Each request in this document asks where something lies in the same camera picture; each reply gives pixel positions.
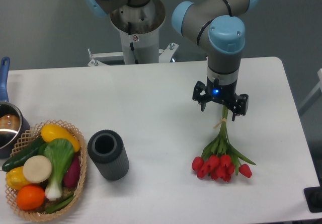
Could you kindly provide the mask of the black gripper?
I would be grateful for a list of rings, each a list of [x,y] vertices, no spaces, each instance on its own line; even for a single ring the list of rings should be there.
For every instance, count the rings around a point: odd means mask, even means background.
[[[207,86],[201,81],[197,81],[192,99],[201,106],[203,112],[208,102],[215,102],[225,105],[232,112],[232,121],[237,116],[245,116],[248,110],[249,96],[248,94],[237,95],[237,80],[229,85],[215,85],[207,79]]]

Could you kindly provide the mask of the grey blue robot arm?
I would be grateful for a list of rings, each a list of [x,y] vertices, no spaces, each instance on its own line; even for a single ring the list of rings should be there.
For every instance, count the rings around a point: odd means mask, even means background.
[[[224,105],[233,116],[245,115],[248,95],[236,94],[245,46],[245,25],[239,15],[259,0],[206,0],[182,2],[173,11],[172,27],[207,54],[207,82],[197,82],[193,100],[201,108],[212,101]],[[119,31],[126,64],[159,62],[159,29],[166,10],[160,0],[85,0],[91,11],[109,15]]]

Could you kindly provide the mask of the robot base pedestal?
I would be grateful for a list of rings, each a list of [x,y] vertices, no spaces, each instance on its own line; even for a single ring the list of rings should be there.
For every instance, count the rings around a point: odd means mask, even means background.
[[[166,18],[160,0],[149,0],[142,7],[122,6],[110,14],[118,30],[125,64],[159,62],[159,30]]]

